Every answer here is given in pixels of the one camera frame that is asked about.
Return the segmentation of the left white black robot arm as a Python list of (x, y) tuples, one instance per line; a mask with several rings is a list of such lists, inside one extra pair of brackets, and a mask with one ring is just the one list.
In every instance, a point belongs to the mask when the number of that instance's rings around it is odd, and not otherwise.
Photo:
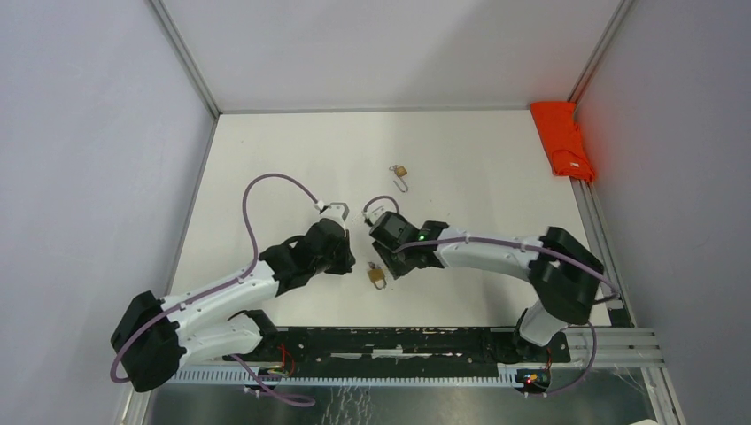
[(112, 333), (111, 379), (143, 393), (205, 360), (247, 353), (271, 359), (278, 337), (256, 306), (304, 287), (319, 274), (349, 274), (354, 263), (345, 224), (321, 218), (305, 234), (268, 247), (253, 267), (225, 282), (163, 298), (142, 292)]

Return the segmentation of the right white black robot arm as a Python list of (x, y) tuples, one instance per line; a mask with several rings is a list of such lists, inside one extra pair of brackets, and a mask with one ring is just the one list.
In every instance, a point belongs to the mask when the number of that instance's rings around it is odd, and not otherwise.
[(420, 227), (397, 212), (368, 212), (372, 246), (395, 279), (415, 269), (467, 268), (527, 282), (538, 299), (517, 322), (514, 355), (533, 361), (553, 336), (570, 326), (590, 324), (602, 263), (569, 231), (550, 227), (542, 236), (481, 236), (442, 221)]

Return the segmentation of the brass padlock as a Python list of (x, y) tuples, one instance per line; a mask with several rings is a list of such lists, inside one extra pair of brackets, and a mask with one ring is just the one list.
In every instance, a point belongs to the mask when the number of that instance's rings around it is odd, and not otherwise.
[(393, 166), (390, 166), (389, 169), (394, 174), (394, 180), (393, 180), (394, 185), (397, 187), (397, 189), (401, 193), (407, 193), (409, 191), (409, 187), (405, 181), (405, 177), (407, 175), (406, 168), (400, 165), (393, 165)]
[(383, 269), (374, 262), (368, 263), (368, 279), (377, 290), (384, 290), (387, 287)]

